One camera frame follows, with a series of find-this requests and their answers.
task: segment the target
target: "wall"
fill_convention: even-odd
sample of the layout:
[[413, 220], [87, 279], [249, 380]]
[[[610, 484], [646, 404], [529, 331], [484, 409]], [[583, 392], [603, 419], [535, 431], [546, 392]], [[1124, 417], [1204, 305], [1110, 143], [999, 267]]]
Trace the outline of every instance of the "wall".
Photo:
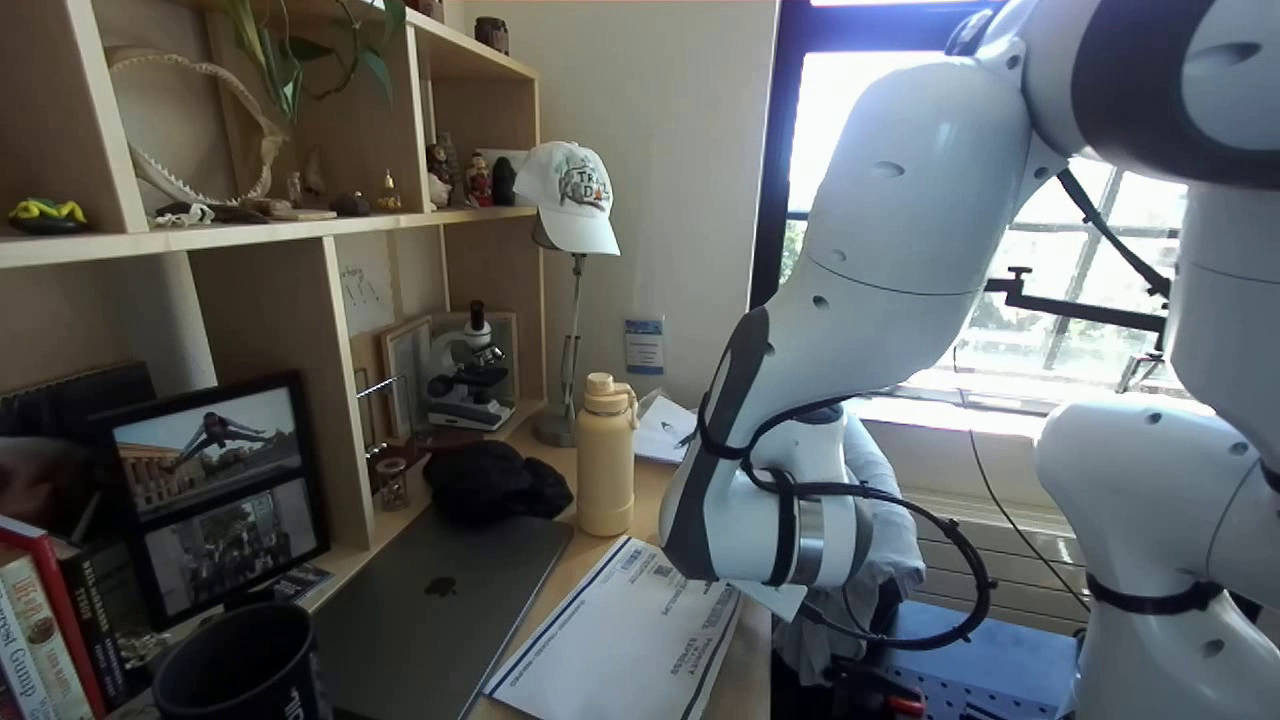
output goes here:
[[[747, 309], [777, 0], [473, 0], [546, 75], [546, 139], [598, 148], [620, 259], [583, 272], [583, 368], [620, 372], [627, 314], [667, 322], [663, 390], [695, 404]], [[561, 368], [568, 259], [548, 259]]]

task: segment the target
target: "white paper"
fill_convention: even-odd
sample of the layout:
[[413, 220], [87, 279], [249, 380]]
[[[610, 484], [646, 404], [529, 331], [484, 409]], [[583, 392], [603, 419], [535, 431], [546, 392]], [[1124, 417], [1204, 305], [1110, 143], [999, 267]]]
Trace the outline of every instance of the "white paper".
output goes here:
[[656, 392], [653, 401], [646, 401], [646, 413], [635, 426], [635, 456], [680, 464], [694, 431], [695, 431], [695, 417]]
[[484, 694], [551, 720], [701, 717], [735, 616], [727, 585], [683, 580], [624, 536]]

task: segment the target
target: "figurine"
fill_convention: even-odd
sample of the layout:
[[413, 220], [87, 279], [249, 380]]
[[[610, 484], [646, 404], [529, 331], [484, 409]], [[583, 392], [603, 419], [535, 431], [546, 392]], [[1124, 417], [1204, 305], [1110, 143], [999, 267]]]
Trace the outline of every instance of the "figurine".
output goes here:
[[508, 158], [492, 161], [492, 203], [517, 203], [517, 164]]
[[484, 170], [484, 158], [479, 158], [479, 152], [473, 152], [473, 164], [470, 164], [470, 203], [473, 203], [473, 210], [492, 203], [489, 170]]
[[456, 176], [456, 170], [454, 170], [450, 139], [445, 139], [445, 143], [427, 143], [427, 176], [436, 176], [436, 186], [427, 186], [436, 210], [459, 200], [459, 176]]

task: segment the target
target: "small object on shelf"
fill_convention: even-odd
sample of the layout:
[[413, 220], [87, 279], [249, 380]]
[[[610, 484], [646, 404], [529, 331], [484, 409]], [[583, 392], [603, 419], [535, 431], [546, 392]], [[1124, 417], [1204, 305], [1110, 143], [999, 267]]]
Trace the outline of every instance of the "small object on shelf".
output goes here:
[[8, 225], [35, 236], [81, 234], [87, 212], [78, 200], [26, 198], [8, 210]]
[[475, 39], [508, 58], [508, 20], [475, 15]]
[[436, 210], [445, 210], [450, 198], [454, 198], [454, 186], [445, 186], [436, 173], [427, 173], [427, 200], [433, 200]]
[[417, 13], [423, 13], [423, 15], [445, 25], [445, 0], [407, 0], [407, 7], [417, 7]]
[[492, 161], [492, 203], [517, 203], [517, 164], [508, 158]]
[[405, 212], [405, 200], [398, 192], [398, 176], [393, 173], [385, 173], [385, 190], [371, 198], [371, 210], [378, 212]]
[[479, 152], [473, 152], [473, 161], [470, 161], [470, 203], [473, 203], [473, 210], [492, 203], [492, 198], [489, 198], [489, 170], [484, 170], [484, 158], [479, 158]]
[[336, 192], [328, 203], [336, 218], [367, 218], [367, 198], [365, 192]]
[[206, 225], [212, 225], [209, 203], [164, 203], [153, 218], [153, 230], [206, 230]]
[[371, 484], [371, 500], [385, 513], [407, 507], [407, 467], [413, 467], [413, 453], [385, 445], [367, 456], [367, 484]]
[[[261, 133], [261, 139], [258, 139], [258, 161], [261, 164], [258, 164], [252, 190], [243, 190], [238, 200], [272, 192], [272, 170], [277, 170], [277, 158], [287, 143], [287, 133], [261, 108], [261, 101], [241, 86], [238, 71], [228, 71], [219, 64], [206, 64], [206, 60], [182, 58], [182, 54], [167, 54], [167, 48], [150, 48], [150, 46], [114, 46], [110, 48], [114, 79], [121, 79], [133, 64], [167, 64], [167, 67], [186, 67], [186, 71], [193, 71], [202, 79], [219, 79], [233, 94], [233, 101], [241, 101], [241, 108], [252, 118], [252, 124]], [[164, 198], [188, 200], [188, 203], [219, 203], [219, 200], [196, 192], [193, 186], [186, 186], [174, 170], [164, 170], [133, 135], [127, 135], [127, 152], [133, 152], [138, 173], [150, 186], [155, 186]]]
[[427, 148], [427, 173], [445, 186], [445, 200], [436, 198], [436, 186], [433, 186], [433, 203], [445, 210], [445, 203], [456, 203], [459, 200], [459, 176], [454, 170], [454, 143], [433, 143]]
[[261, 200], [243, 200], [243, 203], [258, 210], [261, 218], [270, 218], [270, 220], [298, 220], [298, 210], [286, 198], [261, 198]]

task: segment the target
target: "bottle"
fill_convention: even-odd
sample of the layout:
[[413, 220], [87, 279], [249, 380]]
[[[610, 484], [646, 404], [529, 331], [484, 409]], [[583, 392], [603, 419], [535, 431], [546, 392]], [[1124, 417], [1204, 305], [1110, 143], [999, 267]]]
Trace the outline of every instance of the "bottle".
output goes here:
[[624, 536], [635, 505], [635, 392], [610, 372], [590, 372], [576, 413], [576, 530]]

